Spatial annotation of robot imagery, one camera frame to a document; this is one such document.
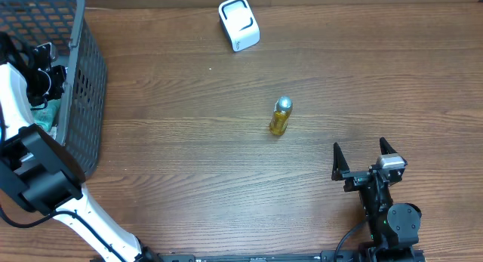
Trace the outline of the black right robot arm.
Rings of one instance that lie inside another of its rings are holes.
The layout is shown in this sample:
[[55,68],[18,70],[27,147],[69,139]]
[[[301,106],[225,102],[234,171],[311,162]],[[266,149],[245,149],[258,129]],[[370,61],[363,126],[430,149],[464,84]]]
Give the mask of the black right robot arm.
[[[379,139],[381,155],[366,171],[352,172],[338,143],[333,145],[334,162],[331,179],[343,181],[346,192],[357,192],[365,218],[339,241],[333,261],[424,261],[422,251],[414,249],[419,242],[421,210],[411,203],[395,203],[389,188],[402,181],[408,162],[388,141]],[[368,226],[371,241],[363,242],[356,251],[343,254],[345,241]]]

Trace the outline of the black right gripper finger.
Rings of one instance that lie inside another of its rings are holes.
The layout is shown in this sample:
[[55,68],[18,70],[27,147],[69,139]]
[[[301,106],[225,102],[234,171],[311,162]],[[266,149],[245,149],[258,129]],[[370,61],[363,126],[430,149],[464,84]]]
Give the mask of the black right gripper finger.
[[381,137],[379,139],[380,142],[380,151],[382,155],[389,155],[389,154],[395,154],[397,151],[392,148],[392,146],[389,144],[389,142],[386,140],[385,137]]
[[342,180],[350,172],[349,166],[338,143],[334,143],[334,161],[331,179]]

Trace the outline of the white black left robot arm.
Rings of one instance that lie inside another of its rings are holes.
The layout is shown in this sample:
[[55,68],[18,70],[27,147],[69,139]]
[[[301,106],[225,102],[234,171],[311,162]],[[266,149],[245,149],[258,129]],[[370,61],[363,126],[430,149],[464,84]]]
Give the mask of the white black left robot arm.
[[28,229],[58,220],[82,237],[103,261],[157,261],[159,256],[121,228],[95,201],[82,167],[35,123],[33,111],[63,96],[66,69],[53,66],[52,44],[22,44],[1,34],[1,189],[23,210],[42,218],[9,225]]

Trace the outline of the teal tissue pack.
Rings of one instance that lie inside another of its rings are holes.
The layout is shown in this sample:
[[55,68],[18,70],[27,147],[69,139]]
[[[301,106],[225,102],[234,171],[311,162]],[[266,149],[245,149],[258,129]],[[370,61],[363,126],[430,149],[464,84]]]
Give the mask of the teal tissue pack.
[[49,132],[54,124],[57,111],[60,108],[61,100],[49,100],[46,107],[36,106],[32,110],[34,121],[44,131]]

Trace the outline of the yellow oil bottle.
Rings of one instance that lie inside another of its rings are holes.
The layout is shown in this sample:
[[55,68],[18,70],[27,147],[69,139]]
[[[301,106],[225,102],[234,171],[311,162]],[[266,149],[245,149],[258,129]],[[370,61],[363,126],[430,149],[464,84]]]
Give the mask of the yellow oil bottle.
[[269,130],[272,134],[282,136],[285,133],[293,107],[293,101],[289,96],[282,96],[276,101],[272,120],[269,123]]

